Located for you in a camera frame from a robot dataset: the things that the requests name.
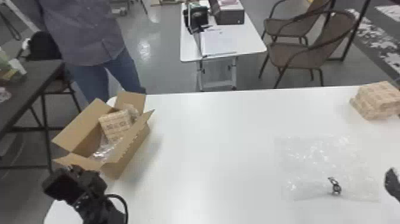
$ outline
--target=gray box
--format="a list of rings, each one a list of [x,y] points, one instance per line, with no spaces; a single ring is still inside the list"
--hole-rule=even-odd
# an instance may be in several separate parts
[[[208,0],[210,3],[211,14],[215,17],[218,25],[238,25],[245,22],[245,9],[237,1],[237,4],[220,5],[218,0]]]

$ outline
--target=plastic bag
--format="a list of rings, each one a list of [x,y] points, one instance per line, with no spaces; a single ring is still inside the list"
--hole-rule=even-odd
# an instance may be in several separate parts
[[[4,87],[0,87],[0,103],[11,98],[11,93],[7,92]]]
[[[92,160],[96,160],[102,163],[105,163],[105,161],[108,159],[108,157],[111,155],[112,151],[114,150],[115,146],[122,140],[120,138],[119,141],[116,141],[114,143],[109,142],[105,134],[102,132],[101,134],[101,140],[100,140],[100,146],[94,152],[89,158]]]
[[[360,157],[361,147],[349,137],[280,138],[275,145],[281,155],[283,193],[288,199],[379,200],[378,183]],[[330,177],[339,182],[340,195],[332,194]]]

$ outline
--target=document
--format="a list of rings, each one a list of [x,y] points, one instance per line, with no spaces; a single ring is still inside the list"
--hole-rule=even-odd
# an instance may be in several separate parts
[[[221,29],[208,29],[200,33],[200,49],[203,57],[235,54],[233,36]]]

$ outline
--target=black cable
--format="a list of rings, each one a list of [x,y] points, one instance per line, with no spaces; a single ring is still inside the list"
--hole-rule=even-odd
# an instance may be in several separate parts
[[[8,5],[6,5],[5,3],[1,4],[1,5],[5,5],[11,12],[14,12],[12,9],[10,9],[8,7]],[[21,34],[20,32],[13,26],[13,24],[6,18],[6,16],[0,11],[0,18],[3,19],[5,26],[7,26],[7,29],[10,31],[11,36],[17,40],[20,41],[22,40]]]
[[[122,202],[125,209],[125,222],[124,224],[128,224],[128,204],[126,203],[125,199],[117,194],[106,194],[105,198],[116,198]]]

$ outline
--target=chair leg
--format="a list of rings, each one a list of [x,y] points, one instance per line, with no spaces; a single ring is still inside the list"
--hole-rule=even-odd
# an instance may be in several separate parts
[[[74,100],[74,103],[75,103],[76,108],[78,109],[78,112],[81,113],[82,110],[81,110],[81,108],[80,108],[80,106],[79,106],[78,100],[76,99],[75,90],[71,87],[71,84],[70,84],[70,83],[68,83],[68,88],[69,88],[69,90],[70,90],[70,92],[71,92],[71,97],[72,97],[72,99]]]
[[[43,113],[43,123],[45,127],[45,144],[46,144],[46,160],[49,173],[53,173],[52,161],[51,161],[51,148],[50,148],[50,135],[49,135],[49,124],[47,122],[47,111],[46,111],[46,98],[45,95],[40,96],[42,100],[42,113]]]
[[[30,110],[30,112],[32,113],[33,118],[35,118],[35,121],[36,121],[37,125],[38,125],[39,127],[42,127],[42,123],[40,122],[40,120],[39,120],[39,118],[38,118],[38,115],[36,114],[36,112],[35,112],[35,110],[33,109],[33,107],[29,107],[29,110]]]
[[[279,72],[279,78],[278,78],[278,80],[276,81],[276,83],[275,83],[275,85],[274,85],[274,89],[276,89],[276,88],[278,87],[280,81],[282,80],[283,74],[284,74],[285,71],[286,71],[286,69],[280,70],[278,67],[277,67],[277,69],[278,69],[278,72]]]
[[[267,53],[267,56],[265,57],[265,60],[261,66],[260,74],[258,75],[258,78],[260,79],[261,76],[263,76],[265,65],[267,65],[268,60],[270,59],[270,53]]]
[[[311,81],[314,81],[314,70],[309,69],[309,71],[310,71],[310,75],[311,75]]]
[[[304,38],[306,46],[308,46],[308,38],[306,36],[303,36],[303,38]]]
[[[320,72],[320,80],[321,80],[321,86],[324,86],[324,74],[322,72],[322,69],[317,69]]]
[[[143,0],[140,0],[140,3],[142,4],[143,10],[145,10],[146,15],[148,15],[149,12],[147,12],[147,8],[146,8],[145,4],[143,3]]]
[[[264,29],[262,35],[261,35],[261,39],[264,40],[265,34],[267,33],[267,31]]]
[[[128,12],[130,12],[130,0],[126,1],[126,5],[127,5]]]

